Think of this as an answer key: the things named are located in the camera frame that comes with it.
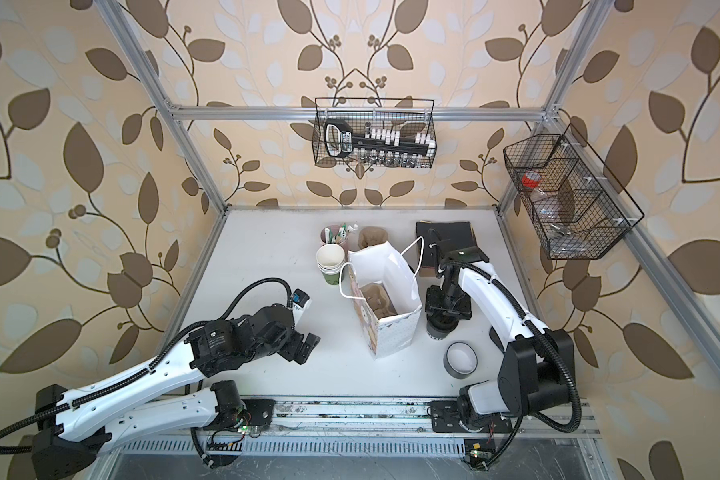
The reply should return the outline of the white paper gift bag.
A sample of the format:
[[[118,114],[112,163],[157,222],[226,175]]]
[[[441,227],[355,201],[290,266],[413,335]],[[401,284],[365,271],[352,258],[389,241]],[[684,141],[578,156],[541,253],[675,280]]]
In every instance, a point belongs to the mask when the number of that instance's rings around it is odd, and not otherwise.
[[[399,251],[390,243],[349,252],[339,272],[339,292],[353,302],[375,359],[389,357],[413,341],[423,311],[417,275],[422,267],[419,236]]]

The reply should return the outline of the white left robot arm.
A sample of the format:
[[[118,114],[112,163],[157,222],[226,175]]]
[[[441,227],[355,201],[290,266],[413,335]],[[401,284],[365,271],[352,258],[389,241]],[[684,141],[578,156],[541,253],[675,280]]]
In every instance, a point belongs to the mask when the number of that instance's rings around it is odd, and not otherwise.
[[[232,380],[168,393],[272,355],[304,364],[320,342],[296,329],[310,304],[281,278],[255,281],[219,318],[182,328],[152,359],[86,387],[39,391],[34,414],[0,430],[0,455],[26,454],[36,478],[64,479],[137,438],[187,429],[201,460],[213,466],[200,431],[245,435],[268,425],[272,411],[248,407]]]

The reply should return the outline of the black paper coffee cup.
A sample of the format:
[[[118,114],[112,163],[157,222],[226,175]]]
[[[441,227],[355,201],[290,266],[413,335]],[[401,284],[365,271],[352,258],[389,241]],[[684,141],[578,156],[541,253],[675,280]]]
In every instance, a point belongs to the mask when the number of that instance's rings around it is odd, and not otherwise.
[[[428,317],[426,324],[427,333],[434,340],[443,340],[457,328],[458,323],[458,320],[449,317]]]

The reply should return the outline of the pulp cup carrier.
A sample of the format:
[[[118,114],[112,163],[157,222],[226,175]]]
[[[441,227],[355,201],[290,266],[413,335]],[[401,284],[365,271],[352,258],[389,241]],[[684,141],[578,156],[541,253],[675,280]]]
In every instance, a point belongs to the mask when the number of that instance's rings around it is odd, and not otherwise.
[[[370,283],[362,287],[361,292],[376,318],[383,319],[397,314],[397,310],[382,284]]]

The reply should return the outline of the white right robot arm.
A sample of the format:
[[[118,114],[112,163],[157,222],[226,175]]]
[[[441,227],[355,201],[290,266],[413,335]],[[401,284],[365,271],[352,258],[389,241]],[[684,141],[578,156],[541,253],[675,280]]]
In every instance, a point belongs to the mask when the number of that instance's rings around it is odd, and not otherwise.
[[[434,255],[438,286],[427,289],[427,333],[442,340],[477,306],[489,320],[503,353],[498,376],[460,389],[459,421],[469,431],[487,426],[496,414],[520,420],[533,416],[562,433],[576,431],[583,409],[574,366],[573,341],[552,330],[510,292],[477,246],[447,251],[429,230],[424,247]]]

